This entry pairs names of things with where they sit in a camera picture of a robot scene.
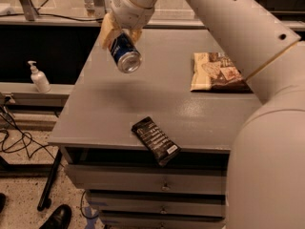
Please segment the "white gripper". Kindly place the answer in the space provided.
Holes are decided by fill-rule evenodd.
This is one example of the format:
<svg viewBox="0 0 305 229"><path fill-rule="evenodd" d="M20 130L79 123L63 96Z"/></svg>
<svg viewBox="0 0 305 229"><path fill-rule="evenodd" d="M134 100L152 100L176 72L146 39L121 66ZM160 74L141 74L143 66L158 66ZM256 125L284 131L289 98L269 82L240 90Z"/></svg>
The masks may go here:
<svg viewBox="0 0 305 229"><path fill-rule="evenodd" d="M111 10L102 21L99 33L100 46L105 50L122 31L129 30L129 36L135 44L142 35L142 28L148 24L154 13L154 7L141 8L132 0L111 0Z"/></svg>

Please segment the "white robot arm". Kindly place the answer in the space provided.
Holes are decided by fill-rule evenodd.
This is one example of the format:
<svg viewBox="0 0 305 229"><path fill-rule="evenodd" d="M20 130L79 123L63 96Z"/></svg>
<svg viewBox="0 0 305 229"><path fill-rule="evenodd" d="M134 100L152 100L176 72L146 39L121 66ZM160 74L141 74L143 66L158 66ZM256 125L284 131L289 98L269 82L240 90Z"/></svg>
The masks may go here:
<svg viewBox="0 0 305 229"><path fill-rule="evenodd" d="M144 27L157 0L112 0ZM231 149L227 229L305 229L305 44L255 0L186 0L261 101Z"/></svg>

